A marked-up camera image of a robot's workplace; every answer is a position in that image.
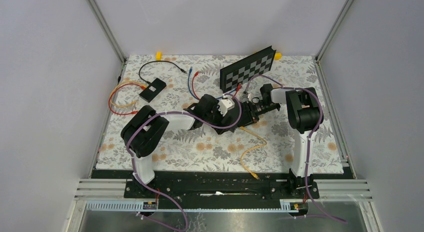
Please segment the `black network switch box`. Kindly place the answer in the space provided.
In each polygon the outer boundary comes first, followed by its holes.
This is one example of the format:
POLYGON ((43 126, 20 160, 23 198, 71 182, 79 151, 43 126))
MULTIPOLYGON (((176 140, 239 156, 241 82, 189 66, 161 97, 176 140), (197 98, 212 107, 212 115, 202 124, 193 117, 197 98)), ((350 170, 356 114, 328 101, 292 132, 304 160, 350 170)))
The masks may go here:
POLYGON ((219 126, 224 127, 224 126, 233 124, 236 121, 236 119, 239 117, 240 112, 241 112, 241 117, 238 120, 236 125, 227 129, 215 129, 217 134, 221 135, 227 131, 234 132, 235 129, 238 127, 245 127, 245 126, 254 124, 257 121, 253 112, 253 104, 251 102, 243 102, 241 104, 241 109, 236 103, 233 109, 230 109, 225 116, 222 116, 221 121, 219 122, 219 126))

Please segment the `small black adapter box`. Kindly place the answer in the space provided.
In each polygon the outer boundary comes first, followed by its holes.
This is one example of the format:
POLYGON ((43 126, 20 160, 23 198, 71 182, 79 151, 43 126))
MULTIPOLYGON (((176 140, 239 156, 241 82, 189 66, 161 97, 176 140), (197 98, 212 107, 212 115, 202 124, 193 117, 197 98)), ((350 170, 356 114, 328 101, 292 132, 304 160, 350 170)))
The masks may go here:
POLYGON ((139 96, 146 102, 150 103, 155 97, 158 96, 166 88, 167 84, 159 78, 151 82, 139 96))

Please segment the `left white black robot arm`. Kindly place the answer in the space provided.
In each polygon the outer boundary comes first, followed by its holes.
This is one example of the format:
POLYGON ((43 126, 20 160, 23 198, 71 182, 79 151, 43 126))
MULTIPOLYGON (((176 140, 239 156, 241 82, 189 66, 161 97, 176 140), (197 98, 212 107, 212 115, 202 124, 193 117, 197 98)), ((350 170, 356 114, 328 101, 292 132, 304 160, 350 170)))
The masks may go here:
POLYGON ((242 103, 229 93, 222 99, 206 94, 181 111, 157 112, 149 105, 142 107, 120 134, 131 157, 133 176, 138 181, 136 191, 144 198, 155 192, 152 153, 165 131, 189 131, 208 125, 222 133, 235 129, 242 113, 242 103))

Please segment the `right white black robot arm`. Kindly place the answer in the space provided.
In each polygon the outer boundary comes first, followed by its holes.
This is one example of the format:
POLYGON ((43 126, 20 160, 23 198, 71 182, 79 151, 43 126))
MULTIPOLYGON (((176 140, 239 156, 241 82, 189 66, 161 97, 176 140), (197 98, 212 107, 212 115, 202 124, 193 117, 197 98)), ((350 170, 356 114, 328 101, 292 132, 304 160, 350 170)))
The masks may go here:
POLYGON ((280 110, 285 104, 288 123, 295 130, 294 161, 289 170, 295 178, 309 177, 312 170, 308 159, 312 153, 313 137, 319 124, 324 120, 324 113, 313 87, 304 89, 273 88, 265 84, 260 88, 262 98, 257 102, 242 103, 242 115, 238 126, 247 126, 259 121, 259 116, 273 110, 280 110))

